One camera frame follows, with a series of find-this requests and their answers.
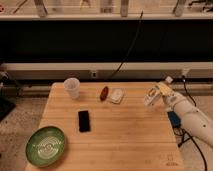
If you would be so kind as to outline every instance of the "wooden tabletop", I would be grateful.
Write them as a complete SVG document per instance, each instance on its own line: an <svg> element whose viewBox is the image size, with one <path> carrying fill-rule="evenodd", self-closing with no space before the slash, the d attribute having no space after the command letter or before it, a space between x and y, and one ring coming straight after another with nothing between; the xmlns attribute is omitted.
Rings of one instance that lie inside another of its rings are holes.
<svg viewBox="0 0 213 171"><path fill-rule="evenodd" d="M171 124L160 100L143 104L154 83L81 83L72 100L62 83L54 83L40 127L54 125L67 137L62 158L45 168L27 164L26 171L184 171ZM109 95L121 88L120 104L99 100L104 86ZM91 131L79 132L78 111L88 110Z"/></svg>

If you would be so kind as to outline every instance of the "black wall panel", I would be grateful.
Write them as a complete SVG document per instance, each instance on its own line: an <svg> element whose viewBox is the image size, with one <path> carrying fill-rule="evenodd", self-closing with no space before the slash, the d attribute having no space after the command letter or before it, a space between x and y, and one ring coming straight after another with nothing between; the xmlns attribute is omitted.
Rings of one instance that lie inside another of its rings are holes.
<svg viewBox="0 0 213 171"><path fill-rule="evenodd" d="M119 62L138 21L1 21L4 62ZM129 62L213 61L212 20L144 20Z"/></svg>

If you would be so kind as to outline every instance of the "black smartphone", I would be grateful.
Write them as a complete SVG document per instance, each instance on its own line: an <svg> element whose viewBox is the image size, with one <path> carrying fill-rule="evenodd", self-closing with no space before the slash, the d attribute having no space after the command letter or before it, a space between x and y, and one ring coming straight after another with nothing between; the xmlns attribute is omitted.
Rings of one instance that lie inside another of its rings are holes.
<svg viewBox="0 0 213 171"><path fill-rule="evenodd" d="M79 119L79 131L80 132L90 131L89 112L87 110L79 111L78 112L78 119Z"/></svg>

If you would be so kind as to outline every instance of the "clear plastic cup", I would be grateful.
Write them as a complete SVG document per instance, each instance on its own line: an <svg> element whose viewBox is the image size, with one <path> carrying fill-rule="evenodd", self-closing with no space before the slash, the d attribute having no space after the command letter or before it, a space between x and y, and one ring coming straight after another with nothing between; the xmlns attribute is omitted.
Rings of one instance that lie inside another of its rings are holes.
<svg viewBox="0 0 213 171"><path fill-rule="evenodd" d="M64 88L72 99L79 97L80 81L77 78L68 78L64 81Z"/></svg>

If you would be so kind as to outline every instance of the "cable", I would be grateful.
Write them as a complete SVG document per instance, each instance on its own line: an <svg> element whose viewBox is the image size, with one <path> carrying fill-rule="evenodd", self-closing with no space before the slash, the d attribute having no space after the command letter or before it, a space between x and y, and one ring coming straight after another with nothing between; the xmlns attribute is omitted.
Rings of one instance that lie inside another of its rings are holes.
<svg viewBox="0 0 213 171"><path fill-rule="evenodd" d="M207 165L205 156L203 155L203 152L201 151L200 147L198 146L198 144L196 143L196 141L193 139L193 137L188 132L186 132L184 129L181 129L181 131L182 131L182 137L181 137L181 142L178 144L178 147L180 148L185 142L187 142L188 140L192 140L192 142L194 143L194 145L198 149L198 151L199 151L199 153L200 153L200 155L201 155L201 157L203 159L204 171L207 171L208 170L208 165Z"/></svg>
<svg viewBox="0 0 213 171"><path fill-rule="evenodd" d="M204 163L204 170L207 171L208 170L208 166L207 166L207 162L206 162L205 156L203 155L203 152L201 151L200 147L198 146L196 141L193 139L193 137L188 132L186 132L186 134L189 136L189 138L192 140L192 142L194 143L194 145L197 147L198 151L200 152L200 155L201 155L201 157L203 159L203 163Z"/></svg>
<svg viewBox="0 0 213 171"><path fill-rule="evenodd" d="M16 14L18 12L18 10L20 10L20 8L27 3L28 0L24 0L23 2L21 2L18 7L13 11L13 14Z"/></svg>
<svg viewBox="0 0 213 171"><path fill-rule="evenodd" d="M194 98L189 94L187 88L186 88L186 77L183 75L182 76L182 81L183 81L183 86L184 86L184 90L187 94L187 96L192 100L192 102L194 103L194 106L197 106L196 101L194 100Z"/></svg>
<svg viewBox="0 0 213 171"><path fill-rule="evenodd" d="M129 47L129 49L128 49L126 55L125 55L125 57L122 59L119 67L106 80L112 79L120 71L122 65L124 64L124 62L126 61L126 59L129 57L130 53L132 52L132 49L134 48L135 43L136 43L137 38L138 38L138 35L140 33L140 27L141 27L142 17L143 17L143 11L141 11L141 15L140 15L140 18L139 18L139 23L138 23L137 31L135 33L135 37L132 40L132 43L131 43L131 45L130 45L130 47Z"/></svg>
<svg viewBox="0 0 213 171"><path fill-rule="evenodd" d="M179 133L176 133L176 132L175 132L175 128L173 128L174 134L177 135L177 136L179 136L179 137L183 136L183 131L182 131L182 129L181 129L180 127L176 128L176 129L179 131Z"/></svg>
<svg viewBox="0 0 213 171"><path fill-rule="evenodd" d="M6 75L15 84L16 96L20 96L20 91L21 91L21 88L22 88L21 84L16 79L12 78L7 72L6 72Z"/></svg>

